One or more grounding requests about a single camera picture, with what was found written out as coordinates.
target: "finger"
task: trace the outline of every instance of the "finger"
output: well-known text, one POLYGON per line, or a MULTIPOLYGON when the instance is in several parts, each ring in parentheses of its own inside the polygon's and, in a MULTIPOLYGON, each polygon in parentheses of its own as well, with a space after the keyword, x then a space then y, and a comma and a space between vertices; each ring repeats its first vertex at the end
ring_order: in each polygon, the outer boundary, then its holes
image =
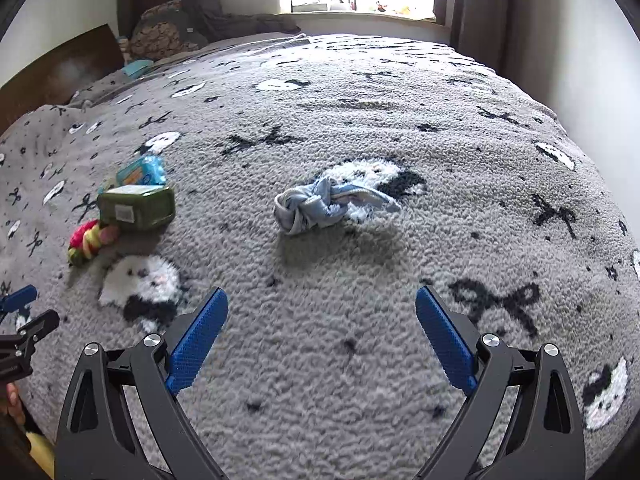
POLYGON ((6 386, 6 396, 12 406, 17 406, 20 398, 18 396, 18 386, 15 383, 9 383, 6 386))
POLYGON ((19 426, 24 426, 26 418, 24 415, 24 411, 22 410, 22 405, 9 406, 9 415, 11 415, 16 424, 18 424, 19 426))

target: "label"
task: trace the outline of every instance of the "label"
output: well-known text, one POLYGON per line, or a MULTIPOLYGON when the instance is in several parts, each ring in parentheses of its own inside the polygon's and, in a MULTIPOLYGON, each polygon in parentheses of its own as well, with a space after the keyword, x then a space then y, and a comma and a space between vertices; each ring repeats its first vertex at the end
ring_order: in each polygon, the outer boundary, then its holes
POLYGON ((105 193, 119 193, 123 195, 144 195, 149 191, 155 191, 156 189, 162 189, 164 186, 121 186, 114 187, 105 193))
POLYGON ((122 179, 122 183, 126 186, 127 184, 135 184, 136 182, 140 182, 143 177, 142 168, 137 167, 131 173, 129 173, 125 178, 122 179))
POLYGON ((133 224, 136 222, 136 217, 133 214, 133 207, 130 205, 114 204, 116 210, 116 220, 121 222, 128 222, 133 224))

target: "wooden headboard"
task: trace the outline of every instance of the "wooden headboard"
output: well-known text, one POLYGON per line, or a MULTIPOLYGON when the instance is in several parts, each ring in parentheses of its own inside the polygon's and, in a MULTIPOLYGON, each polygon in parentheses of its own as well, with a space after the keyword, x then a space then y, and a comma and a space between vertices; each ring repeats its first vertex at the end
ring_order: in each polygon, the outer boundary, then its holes
POLYGON ((66 104, 76 90, 123 65, 120 48, 108 25, 57 46, 0 88, 0 135, 25 113, 45 104, 66 104))

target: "rope toy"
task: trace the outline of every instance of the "rope toy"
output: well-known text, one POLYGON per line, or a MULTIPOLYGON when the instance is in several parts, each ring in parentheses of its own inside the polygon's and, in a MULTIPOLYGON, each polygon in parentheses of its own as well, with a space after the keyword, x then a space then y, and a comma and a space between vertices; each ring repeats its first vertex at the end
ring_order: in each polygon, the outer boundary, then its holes
POLYGON ((322 228, 338 223, 347 214, 349 204, 384 208, 391 213, 401 210, 389 195, 349 182, 338 184, 337 180, 324 176, 277 195, 273 215, 285 234, 297 235, 314 225, 322 228))
POLYGON ((120 235, 117 225, 100 227, 98 220, 91 220, 82 224, 74 231, 69 240, 66 251, 69 263, 81 266, 91 260, 103 245, 112 244, 120 235))

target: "blue packet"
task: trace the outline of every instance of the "blue packet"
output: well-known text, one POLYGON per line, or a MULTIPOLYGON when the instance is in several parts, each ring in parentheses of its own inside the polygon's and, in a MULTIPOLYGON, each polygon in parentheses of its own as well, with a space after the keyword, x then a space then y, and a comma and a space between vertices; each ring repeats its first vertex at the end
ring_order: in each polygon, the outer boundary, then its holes
POLYGON ((164 186, 166 177, 162 159, 156 155, 144 155, 116 173, 118 186, 164 186))

